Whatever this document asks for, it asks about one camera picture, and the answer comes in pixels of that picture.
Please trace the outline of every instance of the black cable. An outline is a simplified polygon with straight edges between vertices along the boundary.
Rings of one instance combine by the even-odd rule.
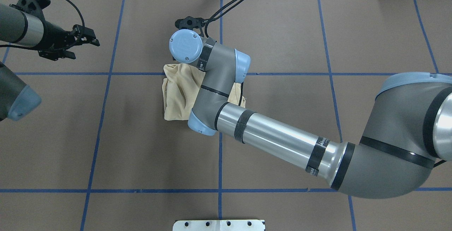
[[[82,21],[82,29],[80,31],[80,36],[83,36],[84,33],[84,20],[83,20],[83,16],[80,12],[80,10],[77,8],[77,6],[70,0],[65,0],[67,1],[69,4],[71,4],[77,11],[77,13],[80,16],[80,20]],[[80,42],[81,38],[77,38],[77,40],[65,47],[61,47],[61,48],[55,48],[55,49],[44,49],[44,50],[40,50],[40,49],[34,49],[34,48],[29,48],[29,47],[24,47],[24,46],[16,46],[16,45],[0,45],[0,47],[12,47],[12,48],[19,48],[19,49],[26,49],[26,50],[34,50],[34,51],[45,51],[45,52],[51,52],[51,51],[60,51],[60,50],[67,50],[73,46],[75,46],[76,44],[78,44]]]
[[[436,168],[437,166],[441,165],[442,163],[446,162],[445,160],[441,160],[435,163],[435,165],[433,165],[433,168]]]
[[[240,99],[239,99],[239,106],[242,104],[242,97],[243,97],[243,83],[240,84]]]
[[[229,9],[227,9],[226,11],[222,12],[223,9],[229,7],[230,5],[232,5],[233,3],[235,3],[236,1],[238,1],[236,4],[234,4],[232,7],[230,7]],[[217,10],[208,20],[205,20],[206,26],[204,27],[204,32],[206,34],[206,38],[209,37],[209,34],[207,33],[207,27],[209,25],[209,23],[218,20],[220,17],[224,16],[227,12],[229,12],[231,9],[233,9],[234,7],[236,7],[238,4],[242,3],[244,0],[232,0],[230,1],[228,4],[224,5],[223,7],[221,7],[219,10]]]

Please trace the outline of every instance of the folded towel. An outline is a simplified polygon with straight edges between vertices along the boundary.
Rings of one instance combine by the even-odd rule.
[[[163,71],[166,75],[162,84],[165,120],[188,120],[205,72],[183,63],[167,64]],[[240,87],[239,83],[234,83],[228,102],[239,104]]]

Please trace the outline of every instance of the white bracket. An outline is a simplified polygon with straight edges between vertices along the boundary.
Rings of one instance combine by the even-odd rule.
[[[176,221],[173,231],[265,231],[264,220]]]

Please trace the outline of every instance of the light blue cap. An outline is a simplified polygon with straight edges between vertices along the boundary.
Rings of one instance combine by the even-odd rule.
[[[202,39],[192,30],[178,30],[169,40],[169,50],[178,62],[192,63],[201,55]]]
[[[430,74],[428,72],[405,72],[390,76],[381,86],[380,95],[382,92],[387,91],[391,88],[402,86],[410,83],[450,83],[452,84],[452,78],[447,75],[442,74]]]
[[[202,123],[197,117],[196,115],[193,113],[193,110],[191,110],[190,112],[190,117],[189,117],[189,127],[198,132],[201,133],[203,135],[207,135],[207,136],[213,136],[216,133],[216,130],[213,130],[209,127],[207,127],[207,125],[205,125],[204,123]]]
[[[244,54],[237,49],[236,51],[236,83],[243,83],[245,80],[246,74],[250,69],[251,57],[247,54]]]
[[[8,118],[18,121],[32,112],[39,104],[41,104],[41,97],[29,85],[26,85],[11,105]]]

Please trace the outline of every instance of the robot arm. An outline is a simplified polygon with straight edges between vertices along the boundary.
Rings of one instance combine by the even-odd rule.
[[[18,44],[13,46],[38,51],[39,56],[58,60],[75,59],[72,46],[93,44],[100,46],[92,29],[74,25],[72,31],[65,31],[58,25],[45,20],[42,10],[50,0],[19,0],[16,5],[0,4],[0,41]],[[41,103],[41,98],[4,64],[0,63],[0,121],[5,118],[20,120]]]
[[[232,136],[324,178],[339,192],[370,199],[397,197],[424,183],[436,157],[452,160],[449,76],[390,77],[355,145],[335,143],[228,103],[226,93],[247,74],[246,54],[187,29],[174,33],[169,49],[179,62],[206,72],[190,114],[191,129]]]

